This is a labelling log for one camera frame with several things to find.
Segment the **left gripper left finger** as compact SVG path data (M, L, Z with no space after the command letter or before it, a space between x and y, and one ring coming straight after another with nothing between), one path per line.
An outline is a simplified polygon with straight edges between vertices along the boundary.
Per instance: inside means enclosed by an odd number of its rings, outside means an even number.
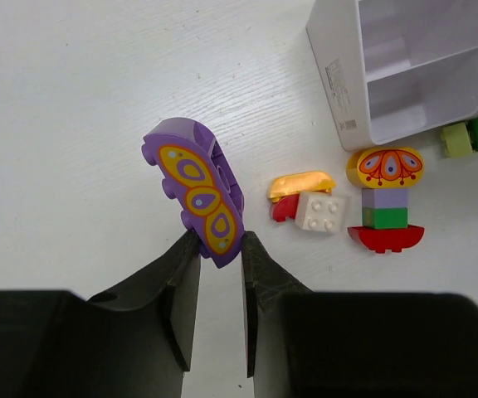
M191 366L201 258L182 235L84 299L0 290L0 397L179 397Z

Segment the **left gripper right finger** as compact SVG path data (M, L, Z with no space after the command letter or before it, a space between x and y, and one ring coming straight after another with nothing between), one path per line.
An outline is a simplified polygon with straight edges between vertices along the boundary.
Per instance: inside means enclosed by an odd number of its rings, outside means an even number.
M459 294L315 292L241 240L258 397L478 397L478 306Z

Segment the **white lego brick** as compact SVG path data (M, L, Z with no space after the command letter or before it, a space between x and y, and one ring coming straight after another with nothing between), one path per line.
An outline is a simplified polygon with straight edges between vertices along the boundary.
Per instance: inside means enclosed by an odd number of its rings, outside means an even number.
M346 225L349 197L325 192L299 194L295 224L304 231L334 234Z

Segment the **purple butterfly wing lego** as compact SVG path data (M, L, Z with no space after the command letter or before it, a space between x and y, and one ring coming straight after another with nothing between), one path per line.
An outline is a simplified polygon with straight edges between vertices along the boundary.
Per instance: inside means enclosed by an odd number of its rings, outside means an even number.
M245 233L244 196L213 132L193 119L164 119L144 136L142 154L161 170L163 191L180 203L202 256L218 268L230 264Z

